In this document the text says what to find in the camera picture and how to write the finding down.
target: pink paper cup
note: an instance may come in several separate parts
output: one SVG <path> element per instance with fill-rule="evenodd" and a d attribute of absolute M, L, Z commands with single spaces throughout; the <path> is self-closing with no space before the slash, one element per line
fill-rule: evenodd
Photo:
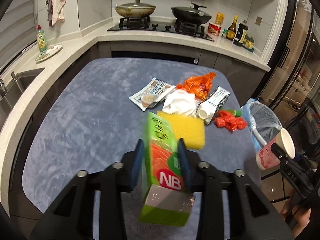
<path fill-rule="evenodd" d="M 256 161 L 261 170 L 270 169 L 280 163 L 280 160 L 271 151 L 271 145 L 273 143 L 279 145 L 291 159 L 296 155 L 289 132 L 282 128 L 280 132 L 256 154 Z"/>

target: orange plastic wrapper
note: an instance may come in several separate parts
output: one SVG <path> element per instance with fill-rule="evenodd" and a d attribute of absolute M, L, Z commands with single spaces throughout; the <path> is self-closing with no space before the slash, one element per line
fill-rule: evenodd
<path fill-rule="evenodd" d="M 242 117 L 235 117 L 230 112 L 219 111 L 218 117 L 215 119 L 217 127 L 225 127 L 230 131 L 235 131 L 237 129 L 244 129 L 248 123 Z"/>
<path fill-rule="evenodd" d="M 205 100 L 212 87 L 212 79 L 216 76 L 215 73 L 210 72 L 204 76 L 189 77 L 184 81 L 184 84 L 178 84 L 177 89 L 183 89 L 188 93 L 193 93 L 197 98 Z"/>

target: carton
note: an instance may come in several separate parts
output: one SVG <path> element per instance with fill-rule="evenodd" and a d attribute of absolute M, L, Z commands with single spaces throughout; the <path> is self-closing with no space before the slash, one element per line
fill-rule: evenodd
<path fill-rule="evenodd" d="M 170 123 L 148 112 L 143 141 L 142 222 L 184 226 L 194 202 L 192 193 L 183 185 L 175 140 Z"/>

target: gas stove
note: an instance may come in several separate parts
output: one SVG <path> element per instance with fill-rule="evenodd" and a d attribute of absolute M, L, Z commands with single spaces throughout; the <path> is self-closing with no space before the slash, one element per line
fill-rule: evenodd
<path fill-rule="evenodd" d="M 179 33 L 205 39 L 204 26 L 181 22 L 178 19 L 174 24 L 164 22 L 151 22 L 150 17 L 121 18 L 118 25 L 108 31 L 144 30 Z"/>

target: countertop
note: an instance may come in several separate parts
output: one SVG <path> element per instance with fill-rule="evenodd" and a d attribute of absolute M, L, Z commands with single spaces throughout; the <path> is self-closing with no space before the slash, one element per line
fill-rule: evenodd
<path fill-rule="evenodd" d="M 142 137 L 147 112 L 156 113 L 163 102 L 143 112 L 128 97 L 153 77 L 170 84 L 183 83 L 189 76 L 216 73 L 211 91 L 218 86 L 231 92 L 225 104 L 240 109 L 227 78 L 207 67 L 156 59 L 101 58 L 88 63 L 61 93 L 42 122 L 30 148 L 22 176 L 28 199 L 45 212 L 79 170 L 103 171 L 132 151 Z M 196 150 L 203 161 L 217 169 L 234 172 L 244 169 L 257 184 L 260 171 L 255 160 L 251 133 L 246 127 L 233 133 L 214 123 L 205 126 L 205 146 Z M 139 187 L 123 194 L 124 218 L 130 239 L 196 239 L 201 194 L 196 194 L 185 227 L 165 227 L 137 220 L 142 200 Z M 228 198 L 224 194 L 224 207 Z M 98 235 L 94 215 L 93 238 Z M 225 215 L 225 239 L 230 238 L 229 216 Z"/>
<path fill-rule="evenodd" d="M 1 76 L 4 84 L 10 80 L 10 72 L 15 73 L 45 68 L 29 85 L 26 91 L 18 100 L 17 104 L 8 116 L 0 133 L 0 201 L 9 213 L 8 188 L 10 172 L 14 154 L 19 140 L 33 111 L 43 96 L 61 76 L 61 74 L 84 52 L 99 41 L 154 41 L 191 46 L 200 49 L 224 54 L 238 60 L 247 62 L 265 71 L 270 67 L 261 59 L 241 47 L 233 45 L 230 41 L 218 38 L 212 42 L 187 35 L 163 32 L 147 31 L 116 31 L 107 32 L 116 24 L 112 18 L 106 19 L 82 31 L 66 34 L 49 41 L 49 45 L 60 43 L 63 49 L 54 57 L 43 62 L 35 63 L 34 59 L 39 54 L 37 46 L 33 47 L 22 55 L 14 64 Z"/>

